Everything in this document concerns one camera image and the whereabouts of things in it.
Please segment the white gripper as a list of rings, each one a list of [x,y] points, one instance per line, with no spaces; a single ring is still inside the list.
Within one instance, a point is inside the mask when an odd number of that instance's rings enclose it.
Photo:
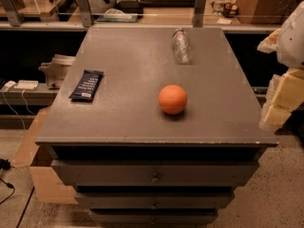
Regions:
[[[289,68],[282,76],[271,79],[266,102],[262,106],[259,127],[276,132],[292,113],[304,103],[304,1],[288,19],[262,40],[257,50],[264,53],[276,51],[277,60]]]

